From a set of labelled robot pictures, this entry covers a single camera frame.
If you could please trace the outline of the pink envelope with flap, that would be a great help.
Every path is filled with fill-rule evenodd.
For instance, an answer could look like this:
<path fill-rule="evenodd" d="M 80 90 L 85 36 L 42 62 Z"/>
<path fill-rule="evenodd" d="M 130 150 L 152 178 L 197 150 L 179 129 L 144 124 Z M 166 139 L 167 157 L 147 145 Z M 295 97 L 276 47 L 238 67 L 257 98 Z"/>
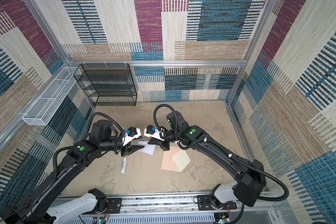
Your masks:
<path fill-rule="evenodd" d="M 170 150 L 163 153 L 161 169 L 182 172 L 189 163 L 190 158 L 185 150 L 170 146 Z"/>

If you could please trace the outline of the blue bordered white letter paper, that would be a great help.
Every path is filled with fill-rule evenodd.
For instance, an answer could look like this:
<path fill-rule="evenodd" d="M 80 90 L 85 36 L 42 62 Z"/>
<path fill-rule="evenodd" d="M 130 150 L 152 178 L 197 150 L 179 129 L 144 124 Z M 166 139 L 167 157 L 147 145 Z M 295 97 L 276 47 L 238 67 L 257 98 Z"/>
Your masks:
<path fill-rule="evenodd" d="M 138 150 L 139 152 L 146 153 L 148 155 L 153 155 L 155 151 L 155 145 L 148 144 L 148 141 L 139 141 L 139 146 L 143 146 L 142 149 Z"/>

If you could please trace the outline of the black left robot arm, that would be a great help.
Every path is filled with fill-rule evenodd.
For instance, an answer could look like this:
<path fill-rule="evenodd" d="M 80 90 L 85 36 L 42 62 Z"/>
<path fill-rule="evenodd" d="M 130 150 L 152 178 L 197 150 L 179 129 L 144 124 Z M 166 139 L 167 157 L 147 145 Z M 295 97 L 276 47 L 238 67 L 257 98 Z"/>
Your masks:
<path fill-rule="evenodd" d="M 6 224 L 64 224 L 87 212 L 105 214 L 109 209 L 106 194 L 92 189 L 83 196 L 52 207 L 59 194 L 82 171 L 105 153 L 113 151 L 130 155 L 143 146 L 131 142 L 141 138 L 138 128 L 122 127 L 101 114 L 102 120 L 91 123 L 91 131 L 72 146 L 57 150 L 53 155 L 53 172 L 25 199 L 15 206 L 6 206 L 0 213 Z"/>

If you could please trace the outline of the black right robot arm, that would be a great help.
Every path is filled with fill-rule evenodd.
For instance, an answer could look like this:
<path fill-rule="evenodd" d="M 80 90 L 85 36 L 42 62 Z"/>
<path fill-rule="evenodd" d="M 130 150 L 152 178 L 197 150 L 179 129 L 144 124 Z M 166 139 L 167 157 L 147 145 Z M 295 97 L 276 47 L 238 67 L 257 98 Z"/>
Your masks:
<path fill-rule="evenodd" d="M 190 126 L 180 112 L 167 115 L 171 129 L 158 128 L 149 125 L 144 135 L 150 138 L 150 145 L 159 145 L 164 151 L 169 150 L 169 144 L 174 142 L 174 128 L 178 130 L 180 143 L 206 155 L 226 170 L 235 180 L 233 184 L 217 184 L 210 192 L 210 203 L 214 209 L 221 209 L 229 201 L 240 201 L 246 206 L 253 207 L 266 186 L 266 178 L 261 173 L 251 170 L 251 165 L 263 170 L 261 162 L 242 158 L 225 147 L 213 143 L 211 136 L 198 126 Z"/>

